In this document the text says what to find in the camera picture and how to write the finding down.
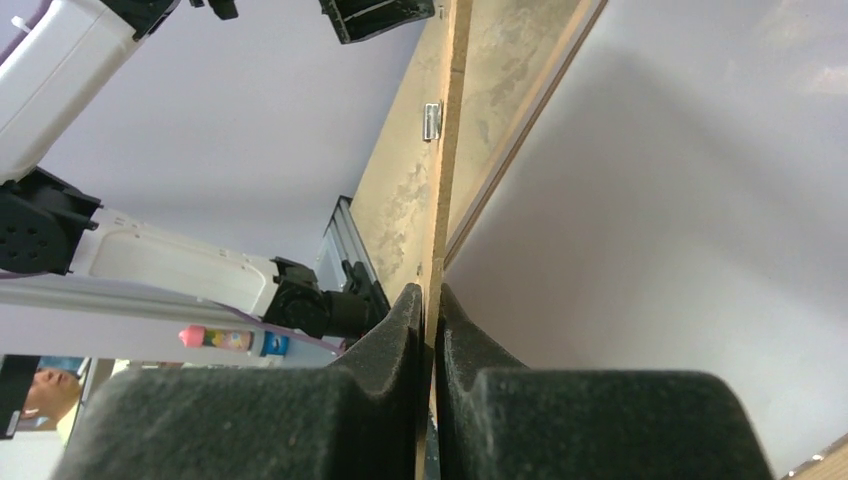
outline pink bottle cap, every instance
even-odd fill
[[[183,345],[189,348],[198,348],[203,346],[203,335],[206,334],[206,328],[200,325],[189,325],[185,330],[180,332],[180,340]]]

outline person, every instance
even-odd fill
[[[21,418],[46,418],[38,430],[55,429],[76,410],[82,385],[75,373],[58,368],[39,368],[32,378]]]

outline white wall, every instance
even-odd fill
[[[9,18],[27,16],[22,3],[2,2],[0,40]],[[421,25],[343,46],[317,0],[238,7],[240,18],[221,22],[183,2],[41,166],[148,223],[311,264],[337,197],[353,194],[365,168]],[[177,326],[165,322],[16,307],[0,316],[0,352],[108,342],[85,353],[197,355],[174,350]]]
[[[848,4],[611,0],[449,271],[537,367],[715,373],[776,474],[848,431]]]
[[[14,440],[0,442],[0,478],[46,480],[63,452],[56,432],[17,433]]]

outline white plastic housing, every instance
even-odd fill
[[[110,209],[86,231],[71,271],[75,276],[130,282],[265,315],[277,284],[267,258],[221,249],[177,235]]]
[[[41,161],[138,48],[134,34],[100,0],[52,2],[0,65],[0,181]]]

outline robotic arm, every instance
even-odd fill
[[[41,1],[46,8],[40,18],[15,19],[22,30],[19,43],[5,59],[0,55],[0,269],[152,286],[316,338],[357,338],[379,322],[369,314],[368,294],[321,291],[314,272],[303,265],[152,227],[38,168],[56,139],[180,0]],[[411,0],[420,8],[392,12],[379,12],[387,3],[379,0],[350,2],[366,18],[375,10],[382,15],[370,25],[351,24],[346,21],[361,22],[363,15],[350,15],[352,7],[339,0],[321,2],[343,43],[434,12],[431,2],[420,0]],[[190,3],[203,6],[202,0]],[[223,20],[238,15],[232,0],[209,3]]]

